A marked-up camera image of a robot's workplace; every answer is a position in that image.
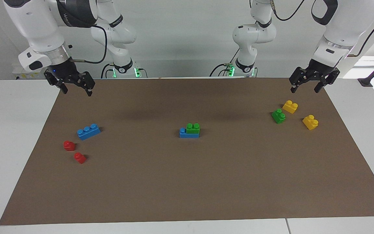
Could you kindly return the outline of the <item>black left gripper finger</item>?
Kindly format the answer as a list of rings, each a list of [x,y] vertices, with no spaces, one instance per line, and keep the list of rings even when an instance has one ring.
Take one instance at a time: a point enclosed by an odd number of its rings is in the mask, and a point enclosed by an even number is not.
[[[290,91],[292,93],[295,93],[300,85],[308,82],[306,77],[306,70],[301,67],[297,67],[290,76],[289,82],[292,85]]]
[[[337,79],[337,77],[339,76],[340,74],[340,70],[338,68],[334,68],[333,71],[331,71],[331,73],[329,73],[328,75],[324,76],[322,73],[318,72],[316,73],[315,77],[318,78],[319,82],[318,84],[316,85],[316,87],[314,88],[314,91],[316,93],[319,93],[320,90],[324,87],[324,86],[327,86],[327,85],[332,85],[334,83],[334,81]]]

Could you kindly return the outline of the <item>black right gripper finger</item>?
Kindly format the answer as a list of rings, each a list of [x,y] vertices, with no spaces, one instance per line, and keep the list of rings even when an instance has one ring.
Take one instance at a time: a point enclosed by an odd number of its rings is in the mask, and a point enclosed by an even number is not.
[[[88,71],[77,74],[77,86],[85,90],[89,97],[92,96],[92,89],[95,86],[95,81]]]
[[[51,72],[46,70],[44,76],[51,86],[56,86],[63,94],[67,94],[68,89],[62,80],[58,80]]]

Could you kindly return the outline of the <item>blue three-stud toy brick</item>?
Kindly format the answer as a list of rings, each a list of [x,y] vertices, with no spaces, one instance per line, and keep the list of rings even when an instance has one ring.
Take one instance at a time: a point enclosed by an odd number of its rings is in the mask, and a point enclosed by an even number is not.
[[[182,127],[179,130],[179,138],[181,138],[181,139],[196,139],[196,138],[199,138],[199,133],[187,133],[186,128]]]
[[[79,129],[77,131],[77,136],[80,140],[86,140],[99,133],[101,133],[101,130],[98,125],[91,124],[90,126],[85,126],[83,129]]]

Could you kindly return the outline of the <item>white power strip box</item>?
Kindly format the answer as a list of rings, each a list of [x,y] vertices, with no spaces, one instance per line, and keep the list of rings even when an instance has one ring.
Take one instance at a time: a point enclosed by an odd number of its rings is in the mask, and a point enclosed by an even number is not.
[[[12,64],[12,75],[15,80],[45,80],[43,69],[26,71],[20,64]]]

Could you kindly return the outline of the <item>yellow two-stud toy brick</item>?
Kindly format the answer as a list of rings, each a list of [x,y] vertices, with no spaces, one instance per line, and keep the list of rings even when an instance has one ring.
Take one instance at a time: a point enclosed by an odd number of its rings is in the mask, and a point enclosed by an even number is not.
[[[294,114],[297,111],[297,108],[298,108],[298,104],[292,102],[291,100],[287,100],[282,107],[284,111],[287,111],[291,114]]]
[[[319,124],[314,115],[308,115],[304,117],[302,122],[309,130],[315,129]]]

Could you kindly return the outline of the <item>brown table mat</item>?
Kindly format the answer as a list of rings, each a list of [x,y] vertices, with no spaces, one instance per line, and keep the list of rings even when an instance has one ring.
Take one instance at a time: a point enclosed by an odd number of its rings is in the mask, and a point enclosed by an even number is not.
[[[314,86],[292,94],[283,78],[107,79],[88,97],[70,85],[0,225],[374,216],[374,174]],[[188,123],[199,123],[199,138],[179,138]],[[80,140],[91,124],[101,133]]]

